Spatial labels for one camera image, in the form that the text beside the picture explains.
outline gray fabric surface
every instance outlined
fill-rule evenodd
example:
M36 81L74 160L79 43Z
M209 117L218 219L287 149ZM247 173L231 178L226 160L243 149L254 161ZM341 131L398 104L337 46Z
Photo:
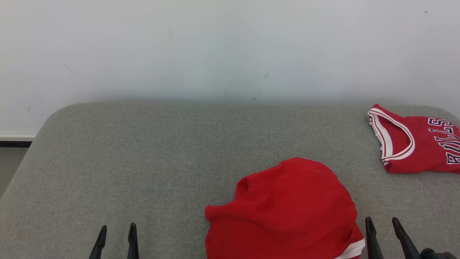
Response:
M460 125L437 108L383 106ZM403 258L391 217L419 249L460 257L460 175L387 174L370 108L66 107L47 120L0 200L0 257L87 258L106 224L103 257L125 258L135 222L141 258L204 259L205 207L232 201L240 178L292 157L320 161L337 174L361 230L365 217L373 218L385 258Z
M28 148L0 147L0 198L8 187L14 173Z

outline white wall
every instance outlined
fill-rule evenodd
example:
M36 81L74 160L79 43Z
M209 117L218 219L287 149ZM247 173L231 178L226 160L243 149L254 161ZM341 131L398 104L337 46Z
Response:
M123 96L460 117L459 12L457 0L0 0L0 134Z

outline red jersey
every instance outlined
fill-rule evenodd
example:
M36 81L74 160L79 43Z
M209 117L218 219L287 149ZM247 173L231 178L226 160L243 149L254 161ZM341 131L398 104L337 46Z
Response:
M302 158L244 177L231 203L205 215L208 259L357 259L365 245L348 191Z
M404 118L377 104L368 115L382 144L387 172L460 173L460 130L452 122L422 116Z

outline neckline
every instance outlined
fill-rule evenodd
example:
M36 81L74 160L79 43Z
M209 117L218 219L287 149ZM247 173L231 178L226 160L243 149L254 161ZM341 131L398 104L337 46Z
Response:
M372 125L374 132L377 134L377 137L380 140L380 143L382 144L382 160L383 161L401 160L401 159L408 157L410 154L412 154L412 152L415 149L415 140L414 140L414 137L412 136L412 133L406 126L404 126L402 123L398 122L397 120L395 120L394 118L392 118L390 115L386 114L384 111L382 111L379 108L372 108L368 112L368 115L372 119L370 121L370 124ZM391 137L388 134L388 131L385 129L385 127L380 123L379 116L387 119L396 127L399 127L401 130L403 130L403 132L409 138L408 146L405 149L403 149L401 152L397 154L393 154L393 144L391 141Z

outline folded red cloth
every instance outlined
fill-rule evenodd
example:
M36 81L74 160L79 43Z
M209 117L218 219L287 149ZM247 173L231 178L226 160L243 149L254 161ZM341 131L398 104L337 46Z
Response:
M460 174L460 130L452 122L422 116L401 117L377 104L368 115L382 144L382 162L387 172Z
M348 191L302 158L244 177L233 202L205 215L208 259L357 259L365 244Z

